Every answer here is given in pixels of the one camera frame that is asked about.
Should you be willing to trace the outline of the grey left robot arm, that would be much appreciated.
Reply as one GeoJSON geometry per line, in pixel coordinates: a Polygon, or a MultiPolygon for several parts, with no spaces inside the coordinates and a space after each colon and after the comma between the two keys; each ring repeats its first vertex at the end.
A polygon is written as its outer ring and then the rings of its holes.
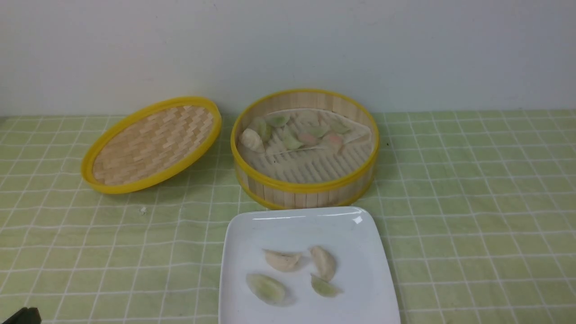
{"type": "Polygon", "coordinates": [[[7,318],[2,324],[41,324],[42,318],[38,308],[23,307],[12,316],[7,318]]]}

